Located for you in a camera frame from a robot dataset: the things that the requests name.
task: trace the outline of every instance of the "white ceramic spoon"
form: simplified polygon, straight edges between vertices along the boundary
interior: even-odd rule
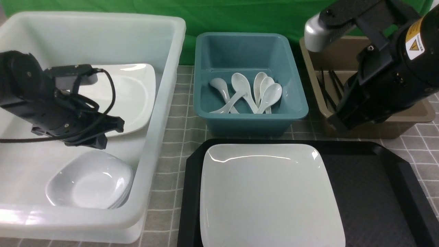
[[[282,86],[280,84],[272,84],[266,90],[262,96],[261,106],[259,107],[257,114],[262,114],[268,107],[271,107],[278,102],[282,97]]]
[[[250,109],[253,113],[256,113],[258,111],[258,107],[256,106],[255,102],[253,101],[252,97],[252,90],[250,88],[250,83],[248,82],[247,78],[240,73],[235,73],[232,75],[232,87],[235,90],[235,92],[243,91],[246,94],[244,95],[245,101],[250,106]]]
[[[214,78],[209,82],[209,85],[218,90],[218,92],[223,97],[224,103],[229,102],[229,90],[227,88],[227,83],[222,78]],[[234,106],[230,109],[230,113],[239,113]]]
[[[265,79],[265,77],[268,77],[267,74],[265,74],[264,72],[259,72],[256,77],[255,77],[255,81],[253,82],[253,94],[255,95],[255,103],[256,106],[259,107],[260,103],[261,103],[261,83],[262,80]]]
[[[227,102],[227,104],[223,107],[221,107],[220,109],[210,112],[210,113],[224,113],[227,114],[230,112],[230,109],[232,109],[233,105],[242,97],[245,97],[247,95],[246,92],[244,91],[238,91],[236,92],[233,97],[229,100],[229,102]]]
[[[275,82],[274,82],[273,78],[271,78],[271,77],[265,77],[264,80],[262,80],[261,88],[260,88],[261,99],[264,97],[265,90],[267,90],[267,88],[273,84],[275,84]],[[268,107],[266,109],[265,113],[271,114],[271,107]]]

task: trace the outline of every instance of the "plastic container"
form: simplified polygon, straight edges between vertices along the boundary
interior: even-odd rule
[[[0,237],[112,243],[139,238],[185,30],[184,20],[175,17],[86,12],[22,12],[0,27],[0,52],[30,52],[43,69],[148,63],[155,69],[157,83],[149,124],[109,138],[104,150],[135,171],[128,200],[119,208],[56,207],[46,198],[44,188],[50,178],[90,148],[66,147],[62,142],[0,145]],[[35,135],[29,123],[0,110],[0,138]]]
[[[240,114],[209,113],[225,104],[219,92],[209,85],[210,80],[223,78],[232,97],[231,77],[236,72],[247,77],[252,89],[259,72],[265,72],[282,85],[282,98],[272,106],[273,114],[251,113],[244,99],[235,105]],[[293,121],[308,114],[308,104],[288,40],[272,33],[199,35],[195,49],[194,108],[215,135],[282,135]]]
[[[341,82],[344,84],[349,77],[357,72],[357,54],[364,49],[370,41],[366,37],[345,36],[333,43],[323,52],[310,52],[305,47],[305,41],[300,40],[300,49],[305,60],[306,70],[316,96],[317,105],[324,122],[325,134],[329,137],[342,138],[397,138],[417,123],[431,122],[435,118],[435,111],[427,99],[424,99],[413,107],[397,113],[383,123],[364,123],[346,133],[337,133],[326,119],[334,114],[334,109],[329,103],[325,103],[317,78],[321,80],[321,70],[325,71],[325,88],[335,104],[338,98],[334,85],[329,77],[328,70],[333,69]]]

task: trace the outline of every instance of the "black cable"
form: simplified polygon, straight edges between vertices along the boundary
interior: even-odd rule
[[[110,105],[108,106],[108,108],[90,126],[88,126],[87,128],[85,128],[79,132],[72,133],[72,134],[65,134],[62,136],[53,136],[53,137],[45,137],[45,138],[31,138],[31,139],[0,139],[0,143],[32,143],[32,142],[59,141],[62,139],[76,137],[80,134],[87,133],[90,130],[92,130],[93,128],[95,128],[98,124],[100,124],[102,122],[102,120],[104,120],[104,118],[111,111],[111,109],[114,106],[114,103],[116,102],[116,89],[115,89],[114,82],[113,82],[113,79],[111,78],[110,74],[105,69],[95,69],[95,73],[105,73],[107,75],[108,80],[110,81],[113,96],[112,96],[112,101],[111,101]]]

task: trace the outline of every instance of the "green screen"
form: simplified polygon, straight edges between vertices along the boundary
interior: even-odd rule
[[[279,33],[290,42],[305,22],[334,0],[2,0],[6,15],[21,11],[97,11],[178,16],[186,21],[180,64],[194,63],[195,40],[205,32]],[[432,0],[405,0],[422,15]]]

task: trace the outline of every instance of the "yellow warning sticker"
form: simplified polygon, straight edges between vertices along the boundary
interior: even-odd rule
[[[418,50],[419,50],[419,47],[417,46],[417,42],[415,40],[415,41],[413,41],[413,44],[410,47],[410,51],[418,51]]]
[[[424,17],[415,22],[407,31],[406,51],[410,60],[417,58],[425,51],[421,38],[421,24],[423,18]]]

